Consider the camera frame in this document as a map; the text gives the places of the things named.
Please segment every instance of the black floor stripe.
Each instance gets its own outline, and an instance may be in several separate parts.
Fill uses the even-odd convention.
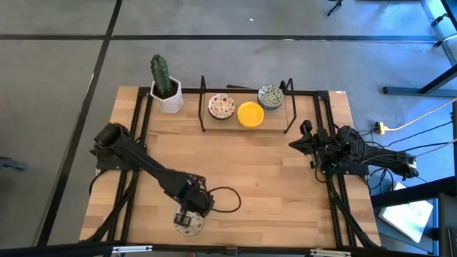
[[[436,36],[113,35],[111,40],[437,41]]]
[[[105,35],[87,34],[0,34],[0,40],[104,40]]]
[[[96,85],[99,81],[101,68],[106,57],[106,52],[108,51],[108,46],[110,42],[109,36],[111,35],[113,28],[116,24],[121,4],[122,0],[116,1],[116,5],[113,10],[113,15],[111,16],[109,27],[106,31],[107,37],[106,39],[104,39],[103,44],[101,45],[99,57],[97,58],[97,61],[95,63],[94,72],[92,73],[92,78],[89,83],[89,87],[87,88],[87,92],[82,102],[79,115],[76,118],[76,124],[71,133],[69,144],[66,147],[64,159],[62,160],[61,166],[59,168],[57,181],[54,184],[55,186],[52,191],[51,200],[48,202],[48,205],[46,206],[46,217],[44,218],[44,221],[42,220],[43,225],[41,226],[41,232],[38,237],[37,246],[45,246],[49,241],[49,236],[51,235],[52,227],[54,225],[54,221],[56,220],[62,197],[64,196],[66,183],[70,176],[71,166],[73,165],[74,157],[78,149],[79,141],[81,139],[81,135],[84,129],[84,124],[86,123],[87,114],[89,113],[92,98],[94,97]]]
[[[0,40],[279,40],[436,42],[437,36],[0,34]]]

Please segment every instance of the small bowl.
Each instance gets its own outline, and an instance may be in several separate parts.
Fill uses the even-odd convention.
[[[257,101],[266,110],[276,110],[284,101],[284,93],[274,85],[262,86],[258,90]]]
[[[209,115],[220,121],[230,118],[235,113],[235,108],[235,100],[225,93],[215,94],[208,102]]]
[[[263,121],[263,109],[254,102],[246,102],[238,108],[238,121],[243,127],[252,129]]]

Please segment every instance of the white pot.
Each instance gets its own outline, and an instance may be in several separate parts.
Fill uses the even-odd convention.
[[[158,101],[160,109],[162,110],[162,112],[164,114],[175,114],[183,106],[183,103],[184,103],[183,93],[181,92],[181,82],[179,82],[178,80],[176,80],[172,77],[169,77],[169,78],[171,81],[178,84],[178,91],[176,92],[176,94],[172,97],[168,97],[165,100],[162,100],[157,96],[154,96],[152,91],[154,90],[154,86],[156,85],[156,82],[152,81],[151,96],[152,96],[152,98],[154,98],[155,100]]]

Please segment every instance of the electrical connector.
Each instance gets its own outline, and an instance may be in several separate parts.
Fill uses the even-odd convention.
[[[384,135],[387,130],[388,130],[387,126],[384,126],[384,124],[381,121],[376,122],[374,124],[374,127],[373,127],[373,132],[374,133],[378,133],[380,135]]]

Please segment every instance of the wooden table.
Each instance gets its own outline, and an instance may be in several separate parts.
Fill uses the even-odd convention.
[[[138,90],[138,87],[119,88],[111,122],[130,126]],[[240,193],[243,204],[235,213],[210,212],[202,232],[196,236],[183,236],[173,224],[178,204],[165,196],[155,178],[141,171],[128,242],[335,247],[326,185],[314,178],[309,167],[311,157],[288,146],[301,138],[298,125],[303,120],[311,120],[316,130],[312,97],[296,96],[297,119],[284,134],[281,131],[202,132],[197,116],[199,95],[183,95],[184,107],[177,114],[163,114],[153,102],[146,137],[148,154],[168,168],[205,176],[208,189],[233,187]],[[352,125],[346,93],[332,91],[330,97],[335,124]],[[290,109],[291,101],[287,103],[286,108]],[[141,128],[143,116],[144,107],[138,128]],[[119,174],[119,171],[107,171],[94,184],[81,239],[91,236],[111,211]],[[351,213],[371,240],[379,244],[366,184],[357,176],[345,176],[345,180]],[[238,203],[230,191],[215,191],[214,199],[218,209],[230,209]],[[339,217],[343,242],[348,244],[344,218],[341,214]],[[117,239],[123,219],[121,214]]]

